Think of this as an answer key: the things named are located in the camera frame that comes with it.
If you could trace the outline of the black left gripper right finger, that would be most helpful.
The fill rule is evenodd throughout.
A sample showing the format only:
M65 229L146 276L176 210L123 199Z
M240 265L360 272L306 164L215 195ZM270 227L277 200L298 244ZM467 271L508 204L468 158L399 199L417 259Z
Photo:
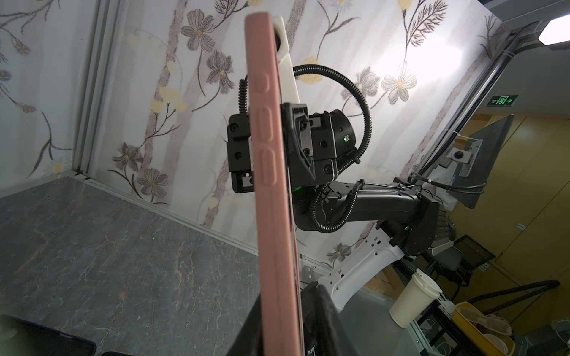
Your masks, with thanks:
M358 355L329 292L312 282L302 290L305 355Z

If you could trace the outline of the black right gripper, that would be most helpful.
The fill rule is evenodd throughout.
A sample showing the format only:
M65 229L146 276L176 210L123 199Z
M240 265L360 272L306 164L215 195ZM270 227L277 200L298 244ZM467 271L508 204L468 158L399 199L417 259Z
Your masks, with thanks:
M281 105L284 161L292 188L327 184L338 177L338 111L308 114L303 104ZM234 114L227 126L232 189L254 191L248 114Z

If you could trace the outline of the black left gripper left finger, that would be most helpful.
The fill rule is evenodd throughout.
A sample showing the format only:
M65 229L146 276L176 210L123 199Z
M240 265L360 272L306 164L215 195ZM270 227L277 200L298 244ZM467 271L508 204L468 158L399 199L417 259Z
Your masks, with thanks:
M261 295L258 295L227 356L263 356Z

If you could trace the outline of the phone with pink case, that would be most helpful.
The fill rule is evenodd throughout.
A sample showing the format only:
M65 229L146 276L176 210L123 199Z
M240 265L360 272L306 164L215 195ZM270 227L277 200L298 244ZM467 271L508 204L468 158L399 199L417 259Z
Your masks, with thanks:
M273 19L245 19L249 119L265 355L303 355L298 255L284 157L281 93Z

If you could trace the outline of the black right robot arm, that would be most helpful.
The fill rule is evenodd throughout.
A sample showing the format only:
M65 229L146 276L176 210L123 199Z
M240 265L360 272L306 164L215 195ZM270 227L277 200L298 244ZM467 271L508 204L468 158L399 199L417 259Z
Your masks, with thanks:
M233 190L255 195L261 293L273 312L300 304L296 228L329 234L348 222L375 220L409 256L454 237L439 202L408 183L337 180L341 164L354 163L356 153L353 127L339 110L311 115L305 105L286 103L241 111L230 117L227 135Z

